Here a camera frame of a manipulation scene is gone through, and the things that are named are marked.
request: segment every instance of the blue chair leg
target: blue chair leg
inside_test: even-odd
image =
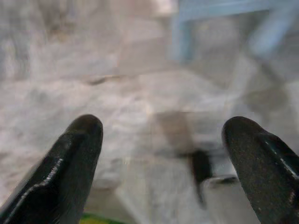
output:
[[[299,14],[299,1],[291,0],[279,5],[249,38],[249,50],[257,57],[271,53]]]
[[[191,22],[180,21],[178,16],[174,16],[171,32],[171,58],[179,63],[190,60],[193,53]]]

